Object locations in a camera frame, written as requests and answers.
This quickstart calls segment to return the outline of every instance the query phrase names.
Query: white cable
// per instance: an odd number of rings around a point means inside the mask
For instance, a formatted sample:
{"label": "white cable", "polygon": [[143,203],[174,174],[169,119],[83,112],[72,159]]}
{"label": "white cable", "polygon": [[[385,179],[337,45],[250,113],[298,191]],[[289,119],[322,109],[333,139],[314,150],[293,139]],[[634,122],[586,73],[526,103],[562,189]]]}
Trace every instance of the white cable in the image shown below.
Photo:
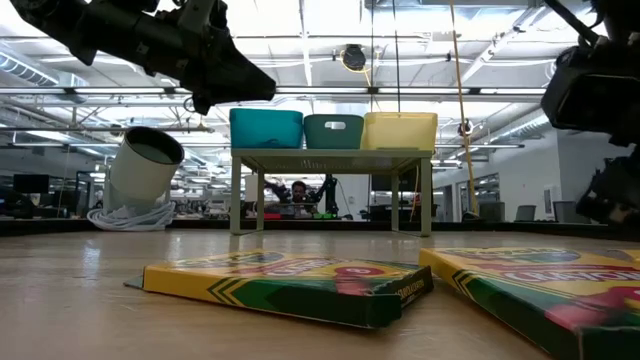
{"label": "white cable", "polygon": [[147,214],[137,215],[134,208],[126,206],[107,214],[104,209],[89,211],[87,219],[102,230],[109,231],[159,231],[173,221],[175,204],[168,202]]}

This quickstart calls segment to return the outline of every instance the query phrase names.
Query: teal storage bin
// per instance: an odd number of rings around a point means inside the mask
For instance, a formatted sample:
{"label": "teal storage bin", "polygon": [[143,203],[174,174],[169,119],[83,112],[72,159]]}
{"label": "teal storage bin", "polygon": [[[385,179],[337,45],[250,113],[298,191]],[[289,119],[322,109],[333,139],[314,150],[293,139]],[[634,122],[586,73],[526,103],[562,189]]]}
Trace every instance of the teal storage bin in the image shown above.
{"label": "teal storage bin", "polygon": [[231,147],[299,149],[303,115],[298,111],[231,109]]}
{"label": "teal storage bin", "polygon": [[364,119],[357,115],[309,115],[304,118],[308,149],[360,149]]}

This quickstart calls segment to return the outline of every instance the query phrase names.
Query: ceiling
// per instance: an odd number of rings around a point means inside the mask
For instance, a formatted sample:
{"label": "ceiling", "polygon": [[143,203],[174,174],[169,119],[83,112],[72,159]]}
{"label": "ceiling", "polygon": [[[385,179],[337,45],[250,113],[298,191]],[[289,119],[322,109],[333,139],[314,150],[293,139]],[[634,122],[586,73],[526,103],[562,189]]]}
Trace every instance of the ceiling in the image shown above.
{"label": "ceiling", "polygon": [[[233,0],[227,1],[228,25],[237,48],[278,86],[367,87],[453,87],[457,85],[456,66],[448,57],[455,54],[448,1],[396,0]],[[460,0],[456,2],[456,30],[463,87],[544,88],[555,70],[553,61],[577,35],[557,15],[534,0]],[[595,19],[581,0],[563,1],[586,23]],[[172,1],[161,0],[160,9],[174,8]],[[108,54],[99,53],[87,67],[69,54],[68,49],[44,33],[24,23],[9,0],[0,0],[0,43],[43,71],[64,71],[97,87],[177,86],[174,79],[146,76],[142,69]],[[348,71],[340,61],[347,44],[358,44],[367,55],[369,80],[363,73]],[[0,86],[34,86],[16,76],[0,72]],[[178,99],[166,96],[124,95],[119,98],[91,96],[82,106],[54,97],[12,96],[25,105],[57,120],[46,126],[63,126],[72,117],[83,119],[82,126],[102,127],[120,124],[145,126],[188,126],[202,124],[210,132],[178,133],[188,143],[229,142],[229,110],[238,106],[220,105],[200,117],[183,110]],[[398,111],[394,97],[354,99],[344,95],[278,96],[269,103],[252,107],[313,113],[352,113]],[[422,100],[401,97],[401,111],[435,112],[439,115],[438,143],[460,143],[457,124],[460,106],[455,97]],[[475,126],[474,138],[499,131],[538,108],[535,101],[517,99],[482,101],[467,98],[465,116]],[[127,103],[130,106],[118,105]],[[9,124],[0,117],[0,123]],[[109,133],[77,134],[86,140],[117,142]],[[30,141],[43,141],[25,134]],[[111,154],[113,148],[97,148],[98,154]],[[193,149],[194,156],[218,163],[224,148]]]}

